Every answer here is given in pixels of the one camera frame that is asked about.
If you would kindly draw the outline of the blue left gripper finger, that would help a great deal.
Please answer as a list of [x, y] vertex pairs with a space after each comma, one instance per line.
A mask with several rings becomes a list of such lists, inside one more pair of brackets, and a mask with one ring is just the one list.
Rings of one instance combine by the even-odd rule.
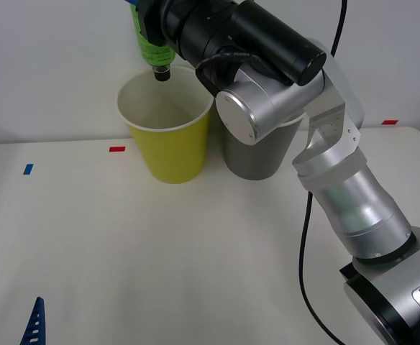
[[20, 345], [46, 345], [45, 302], [37, 297]]

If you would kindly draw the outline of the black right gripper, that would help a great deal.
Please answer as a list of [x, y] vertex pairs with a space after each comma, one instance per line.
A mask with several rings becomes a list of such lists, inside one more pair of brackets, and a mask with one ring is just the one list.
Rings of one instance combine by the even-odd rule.
[[137, 5], [137, 15], [142, 36], [151, 44], [165, 46], [168, 44], [167, 35], [163, 29], [163, 16], [169, 1], [161, 0], [126, 0]]

